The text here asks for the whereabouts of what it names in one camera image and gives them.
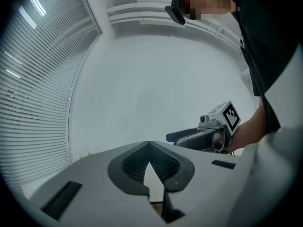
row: window blinds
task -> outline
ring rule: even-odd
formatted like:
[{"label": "window blinds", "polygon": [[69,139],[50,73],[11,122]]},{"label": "window blinds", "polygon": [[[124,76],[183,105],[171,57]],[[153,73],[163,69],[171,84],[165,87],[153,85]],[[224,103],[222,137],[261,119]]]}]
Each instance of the window blinds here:
[{"label": "window blinds", "polygon": [[86,0],[26,0],[0,47],[0,171],[21,186],[71,164],[68,110],[100,34]]}]

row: white wall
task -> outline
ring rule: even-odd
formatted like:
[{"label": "white wall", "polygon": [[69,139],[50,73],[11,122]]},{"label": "white wall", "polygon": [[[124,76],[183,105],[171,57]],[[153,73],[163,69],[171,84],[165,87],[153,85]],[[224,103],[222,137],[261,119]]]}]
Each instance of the white wall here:
[{"label": "white wall", "polygon": [[106,9],[112,7],[114,5],[115,0],[87,0],[87,1],[102,31],[102,35],[100,36],[102,37],[102,39],[99,40],[99,48],[102,49],[103,51],[107,48],[108,44],[111,43],[115,38],[115,32],[108,20],[108,16],[106,13]]},{"label": "white wall", "polygon": [[196,127],[231,100],[242,122],[255,109],[237,58],[209,45],[165,36],[102,37],[86,59],[70,112],[74,158]]}]

